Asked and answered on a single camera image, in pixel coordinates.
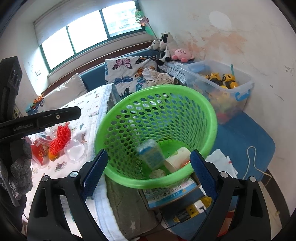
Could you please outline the grey gloved hand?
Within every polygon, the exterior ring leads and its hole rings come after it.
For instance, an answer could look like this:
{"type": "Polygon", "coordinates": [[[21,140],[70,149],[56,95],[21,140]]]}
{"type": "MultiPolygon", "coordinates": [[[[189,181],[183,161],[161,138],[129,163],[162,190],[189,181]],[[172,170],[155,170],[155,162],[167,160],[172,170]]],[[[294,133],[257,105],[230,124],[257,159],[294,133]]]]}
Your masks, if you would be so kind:
{"type": "Polygon", "coordinates": [[[12,204],[19,206],[19,200],[33,186],[32,150],[30,143],[24,138],[10,143],[8,150],[12,163],[6,163],[1,158],[1,187],[8,193],[12,204]]]}

